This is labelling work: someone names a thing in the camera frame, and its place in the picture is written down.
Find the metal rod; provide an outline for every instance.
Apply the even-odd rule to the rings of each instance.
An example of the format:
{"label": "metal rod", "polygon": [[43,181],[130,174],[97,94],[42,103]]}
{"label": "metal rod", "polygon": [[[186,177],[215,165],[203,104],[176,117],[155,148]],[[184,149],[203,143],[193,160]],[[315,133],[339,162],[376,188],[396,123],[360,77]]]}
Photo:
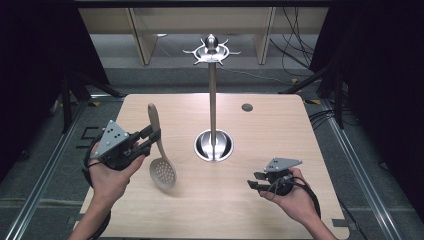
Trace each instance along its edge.
{"label": "metal rod", "polygon": [[211,144],[212,155],[215,159],[216,145],[216,63],[209,63],[209,101],[211,113]]}
{"label": "metal rod", "polygon": [[54,174],[54,171],[56,170],[57,165],[60,162],[60,159],[65,151],[65,148],[67,144],[69,143],[70,138],[72,137],[72,134],[74,133],[76,124],[86,107],[87,107],[86,101],[81,101],[78,104],[78,107],[75,113],[73,114],[74,121],[71,123],[68,130],[65,133],[63,133],[62,136],[60,137],[60,140],[58,144],[56,145],[56,148],[54,149],[52,155],[50,156],[49,161],[44,167],[43,172],[38,178],[37,183],[32,189],[31,194],[26,199],[24,206],[22,207],[18,216],[12,223],[6,239],[19,240],[22,238],[32,216],[35,213],[38,203],[47,185],[49,184],[50,179],[52,178]]}
{"label": "metal rod", "polygon": [[[331,109],[331,105],[327,99],[322,99],[321,102],[323,103],[322,107],[324,110]],[[402,239],[401,233],[396,226],[393,217],[377,193],[377,190],[372,184],[371,179],[365,171],[365,168],[362,165],[358,155],[356,154],[352,144],[350,143],[345,131],[343,129],[339,129],[338,124],[334,119],[330,119],[329,122],[337,140],[340,143],[340,146],[346,154],[346,158],[352,167],[352,171],[358,179],[358,183],[365,195],[365,198],[370,204],[370,207],[374,212],[374,215],[380,224],[381,230],[383,231],[386,239]]]}

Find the wooden table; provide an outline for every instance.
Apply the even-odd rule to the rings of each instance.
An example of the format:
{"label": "wooden table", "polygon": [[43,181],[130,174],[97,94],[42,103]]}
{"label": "wooden table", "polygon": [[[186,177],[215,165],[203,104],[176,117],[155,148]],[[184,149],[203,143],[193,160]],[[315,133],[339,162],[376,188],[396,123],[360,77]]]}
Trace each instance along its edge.
{"label": "wooden table", "polygon": [[[149,175],[156,146],[114,205],[103,236],[191,239],[308,239],[302,225],[251,190],[247,180],[273,157],[303,160],[298,167],[318,196],[324,223],[339,239],[349,230],[333,227],[344,219],[305,107],[297,95],[217,94],[217,128],[234,140],[231,156],[201,160],[195,138],[210,128],[208,94],[143,94],[126,97],[117,123],[132,133],[149,125],[148,103],[159,112],[162,141],[177,171],[177,183],[161,191]],[[242,105],[253,105],[245,112]],[[81,209],[84,213],[92,189]]]}

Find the metal base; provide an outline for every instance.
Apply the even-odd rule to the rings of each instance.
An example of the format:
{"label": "metal base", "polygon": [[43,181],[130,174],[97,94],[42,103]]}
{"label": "metal base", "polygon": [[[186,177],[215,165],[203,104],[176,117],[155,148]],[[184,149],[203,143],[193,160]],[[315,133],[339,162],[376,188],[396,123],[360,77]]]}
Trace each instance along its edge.
{"label": "metal base", "polygon": [[220,162],[227,159],[234,149],[233,139],[226,132],[216,130],[215,151],[211,143],[211,130],[199,134],[194,141],[197,156],[208,162]]}

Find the aluminum rail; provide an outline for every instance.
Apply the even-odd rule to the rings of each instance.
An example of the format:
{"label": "aluminum rail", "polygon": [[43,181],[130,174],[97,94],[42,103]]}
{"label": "aluminum rail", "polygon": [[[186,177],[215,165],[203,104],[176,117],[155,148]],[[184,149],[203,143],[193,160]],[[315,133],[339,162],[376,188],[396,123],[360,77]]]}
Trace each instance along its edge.
{"label": "aluminum rail", "polygon": [[52,178],[54,171],[56,170],[56,167],[58,163],[60,162],[60,159],[66,148],[66,145],[68,144],[75,130],[75,126],[80,116],[82,115],[84,109],[87,107],[87,104],[88,104],[87,102],[83,102],[83,101],[81,101],[78,104],[78,107],[73,114],[74,121],[72,121],[72,124],[70,125],[68,130],[65,133],[63,133],[62,136],[60,137],[59,142],[56,145],[56,148],[54,149],[52,155],[50,156],[50,159],[47,162],[46,166],[44,167],[44,170],[41,173],[40,177],[38,178],[37,183],[32,189],[32,192],[26,199],[21,211],[19,212],[18,216],[16,217],[11,227],[9,228],[9,232],[7,234],[6,239],[18,240],[22,238],[32,216],[34,215],[35,210],[37,209],[38,203],[44,193],[44,190],[49,184],[50,179]]}
{"label": "aluminum rail", "polygon": [[[327,99],[323,99],[321,100],[321,102],[324,110],[331,110],[331,105]],[[370,204],[370,207],[374,212],[378,223],[380,224],[381,230],[386,236],[386,239],[402,239],[400,231],[396,227],[392,216],[390,215],[384,202],[381,200],[374,185],[368,177],[368,174],[366,173],[361,161],[358,158],[358,155],[356,155],[355,150],[350,144],[350,141],[345,131],[338,127],[338,124],[333,118],[331,118],[329,122],[331,128],[334,131],[334,134],[336,135],[337,140],[339,141],[343,149],[343,152],[346,154],[347,160],[356,178],[358,179],[359,185],[361,186],[362,191],[364,192],[365,198]]]}

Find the metal pole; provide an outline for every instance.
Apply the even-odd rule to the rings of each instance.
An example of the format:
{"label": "metal pole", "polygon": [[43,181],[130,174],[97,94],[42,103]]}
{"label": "metal pole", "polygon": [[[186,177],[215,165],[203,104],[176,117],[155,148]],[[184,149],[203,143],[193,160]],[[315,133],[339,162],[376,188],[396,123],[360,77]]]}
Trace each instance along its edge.
{"label": "metal pole", "polygon": [[209,63],[209,101],[211,118],[211,145],[212,155],[215,159],[216,145],[216,63]]}

